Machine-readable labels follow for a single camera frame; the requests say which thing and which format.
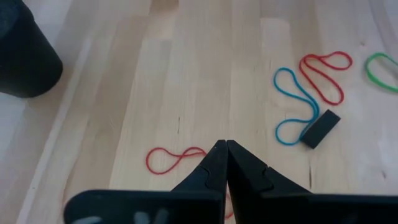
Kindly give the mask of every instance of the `green rubber band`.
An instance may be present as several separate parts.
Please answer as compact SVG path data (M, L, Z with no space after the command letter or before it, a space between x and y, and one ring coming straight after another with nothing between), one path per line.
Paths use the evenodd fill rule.
M375 75L373 75L372 71L369 69L369 64L376 58L378 57L384 57L388 60L390 60L392 63L394 63L395 65L398 66L398 62L396 62L390 55L387 55L385 53L382 52L378 52L375 54L372 54L371 56L368 57L368 59L365 62L365 70L366 73L368 74L368 78L374 82L376 85L378 85L381 88L385 88L389 91L393 91L394 93L398 93L398 86L391 86L391 85L387 85L385 84L383 81L381 81L378 77L376 77Z

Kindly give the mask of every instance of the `black eraser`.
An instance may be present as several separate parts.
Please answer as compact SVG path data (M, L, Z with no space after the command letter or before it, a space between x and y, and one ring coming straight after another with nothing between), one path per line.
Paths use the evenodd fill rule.
M327 110L312 126L304 133L300 141L312 149L322 141L329 131L337 124L340 117Z

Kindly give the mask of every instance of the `wooden floor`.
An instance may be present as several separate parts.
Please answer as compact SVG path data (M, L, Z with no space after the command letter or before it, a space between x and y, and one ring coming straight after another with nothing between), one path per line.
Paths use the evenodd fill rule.
M217 139L237 140L312 192L398 194L398 96L369 83L363 70L373 52L398 58L396 0L25 2L65 70L43 96L0 95L0 223L62 223L65 202L86 189L170 190L200 158L155 176L144 164L148 150L209 150ZM314 151L279 144L276 124L311 110L280 94L273 73L296 70L321 102L297 65L305 54L336 50L354 65L322 69L346 99L320 106L341 121ZM391 71L373 69L398 83ZM298 92L288 75L279 82ZM281 135L296 138L301 128L289 124ZM152 165L172 162L160 153Z

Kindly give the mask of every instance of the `blue rubber band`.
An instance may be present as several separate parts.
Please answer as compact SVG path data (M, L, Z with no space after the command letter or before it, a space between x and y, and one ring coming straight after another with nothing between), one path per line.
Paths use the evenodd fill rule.
M287 92L287 91L281 89L281 88L279 87L279 85L277 84L277 82L276 82L276 78L277 78L277 76L278 76L278 74L279 74L280 72L289 72L289 73L292 75L293 81L294 81L295 85L297 86L297 88L298 88L302 93L304 93L304 95L305 95L306 97L308 97L308 99L303 98L303 97L298 96L298 95L295 95L295 94L293 94L293 93L289 93L289 92ZM279 68L279 69L275 72L275 74L274 74L274 86L275 86L276 89L277 89L278 91L280 91L281 93L283 93L283 94L285 94L285 95L287 95L287 96L290 96L290 97L292 97L292 98L295 98L295 99L298 99L298 100L301 100L301 101L303 101L303 102L308 103L308 104L311 106L312 111L313 111L313 115L312 115L312 118L311 118L311 119L290 118L290 119L285 119L285 120L281 121L281 122L276 126L276 128L275 128L275 137L276 137L276 140L278 140L281 144L283 144L283 145L285 145L285 146L293 146L293 145L297 144L297 143L300 141L301 137L304 135L304 133L306 132L306 130L307 130L307 129L310 127L310 125L311 125L315 120L317 120L317 118L319 117L319 105L318 105L317 101L316 101L309 93L307 93L307 92L303 89L303 87L302 87L302 86L299 84L299 82L297 81L297 78L296 78L295 73L294 73L291 69L289 69L289 68L282 67L282 68ZM303 123L303 124L307 124L307 125L306 125L306 127L303 128L303 130L302 130L301 133L300 133L300 136L297 138L296 141L294 141L294 142L285 142L284 140L282 140L282 139L279 137L279 128L280 128L283 124L285 124L285 123L290 123L290 122Z

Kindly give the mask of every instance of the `black trash can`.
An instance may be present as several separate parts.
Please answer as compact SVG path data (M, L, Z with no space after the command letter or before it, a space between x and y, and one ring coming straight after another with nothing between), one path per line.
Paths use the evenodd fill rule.
M0 92L21 98L50 90L62 62L21 0L0 0Z

